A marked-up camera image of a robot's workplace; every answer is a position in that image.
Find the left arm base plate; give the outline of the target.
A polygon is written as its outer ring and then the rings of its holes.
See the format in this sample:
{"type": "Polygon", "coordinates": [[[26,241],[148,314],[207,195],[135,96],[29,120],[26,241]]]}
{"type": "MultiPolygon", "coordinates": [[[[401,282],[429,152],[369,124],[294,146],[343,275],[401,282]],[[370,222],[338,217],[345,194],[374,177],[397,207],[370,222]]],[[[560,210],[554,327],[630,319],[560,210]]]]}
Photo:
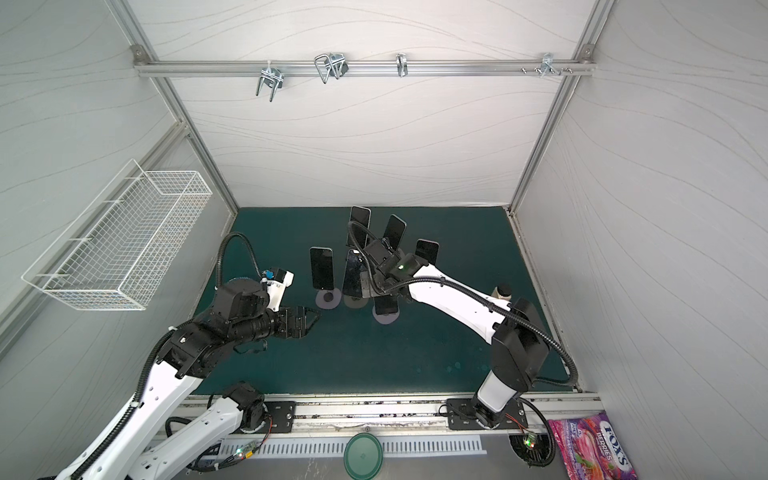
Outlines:
{"type": "Polygon", "coordinates": [[[293,401],[266,401],[244,410],[241,434],[290,433],[295,419],[296,403],[293,401]]]}

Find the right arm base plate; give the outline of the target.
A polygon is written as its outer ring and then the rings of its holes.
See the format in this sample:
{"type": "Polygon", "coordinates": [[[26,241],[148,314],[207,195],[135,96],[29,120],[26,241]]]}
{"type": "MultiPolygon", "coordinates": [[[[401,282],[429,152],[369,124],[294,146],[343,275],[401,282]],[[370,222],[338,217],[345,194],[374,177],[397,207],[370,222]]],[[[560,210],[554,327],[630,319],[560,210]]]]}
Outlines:
{"type": "Polygon", "coordinates": [[[518,429],[526,430],[528,420],[521,402],[511,400],[505,409],[492,414],[493,426],[486,426],[480,417],[471,398],[449,398],[439,408],[438,415],[447,419],[448,428],[452,431],[518,429]]]}

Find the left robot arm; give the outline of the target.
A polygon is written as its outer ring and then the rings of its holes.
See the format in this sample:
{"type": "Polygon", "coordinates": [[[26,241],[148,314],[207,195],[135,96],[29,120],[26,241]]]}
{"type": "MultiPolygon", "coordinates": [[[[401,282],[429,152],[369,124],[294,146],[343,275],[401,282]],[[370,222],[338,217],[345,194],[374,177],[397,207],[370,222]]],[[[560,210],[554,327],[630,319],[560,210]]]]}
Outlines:
{"type": "Polygon", "coordinates": [[[216,258],[212,304],[157,341],[132,396],[58,478],[171,479],[185,468],[199,469],[200,456],[229,434],[270,427],[274,416],[263,394],[240,381],[176,433],[156,446],[150,444],[182,401],[240,346],[270,337],[303,338],[320,317],[315,309],[282,306],[293,282],[289,271],[257,269],[254,277],[225,281],[224,255],[234,239],[248,252],[253,250],[239,232],[224,237],[216,258]]]}

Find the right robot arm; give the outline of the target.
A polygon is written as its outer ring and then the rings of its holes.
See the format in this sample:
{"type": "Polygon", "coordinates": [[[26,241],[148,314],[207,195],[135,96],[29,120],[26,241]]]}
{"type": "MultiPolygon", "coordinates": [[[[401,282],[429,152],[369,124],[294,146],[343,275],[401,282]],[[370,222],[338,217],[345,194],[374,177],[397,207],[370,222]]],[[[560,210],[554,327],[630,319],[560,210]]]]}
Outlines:
{"type": "Polygon", "coordinates": [[[574,387],[579,373],[567,350],[550,336],[535,306],[483,294],[441,272],[427,259],[404,253],[351,220],[352,249],[362,257],[373,297],[394,296],[433,307],[467,326],[490,346],[490,369],[471,406],[476,422],[494,429],[504,410],[537,383],[574,387]]]}

